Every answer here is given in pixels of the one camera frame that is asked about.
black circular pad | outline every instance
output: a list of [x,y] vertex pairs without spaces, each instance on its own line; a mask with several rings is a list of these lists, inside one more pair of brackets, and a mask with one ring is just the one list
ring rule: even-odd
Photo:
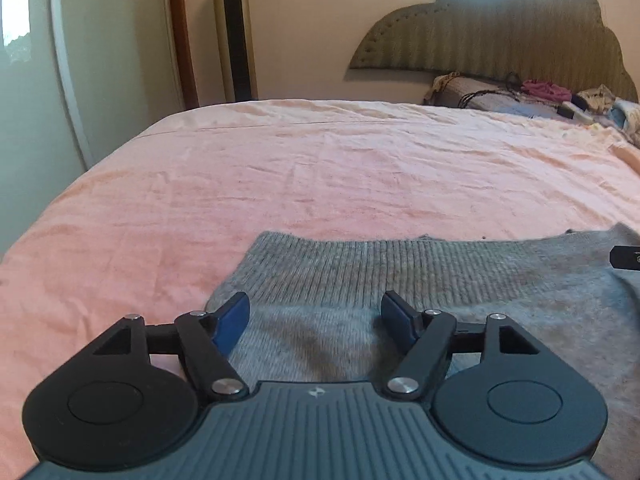
[[451,376],[431,413],[469,451],[514,466],[590,457],[607,423],[600,393],[554,356],[499,355]]
[[116,424],[142,407],[140,390],[114,381],[86,384],[69,398],[69,411],[90,424]]
[[151,462],[188,434],[198,413],[191,387],[120,357],[71,360],[30,393],[22,423],[41,460],[117,470]]
[[508,381],[489,390],[486,397],[496,415],[521,424],[545,422],[562,408],[558,393],[536,381]]

headboard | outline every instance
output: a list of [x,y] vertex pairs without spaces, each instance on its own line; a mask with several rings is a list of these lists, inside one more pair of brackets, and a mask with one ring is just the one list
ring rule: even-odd
[[637,101],[620,44],[597,0],[436,0],[377,22],[350,68],[543,79],[580,91],[605,84]]

sweater ribbed hem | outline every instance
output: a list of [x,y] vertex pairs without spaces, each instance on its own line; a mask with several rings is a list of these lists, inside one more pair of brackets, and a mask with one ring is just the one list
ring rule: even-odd
[[258,236],[208,310],[246,292],[252,306],[379,308],[395,290],[415,308],[509,301],[574,286],[609,267],[613,245],[640,244],[630,228],[523,241],[321,242],[277,232]]

bright window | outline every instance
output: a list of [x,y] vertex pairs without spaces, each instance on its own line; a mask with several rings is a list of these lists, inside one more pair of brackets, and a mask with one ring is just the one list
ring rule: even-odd
[[0,32],[11,62],[31,59],[29,0],[0,0]]

pink bedsheet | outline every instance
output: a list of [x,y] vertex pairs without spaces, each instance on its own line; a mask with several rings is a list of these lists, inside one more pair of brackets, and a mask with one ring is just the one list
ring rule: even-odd
[[0,478],[35,458],[29,391],[128,312],[202,307],[264,230],[318,239],[640,230],[640,152],[613,131],[382,103],[168,117],[79,178],[0,266]]

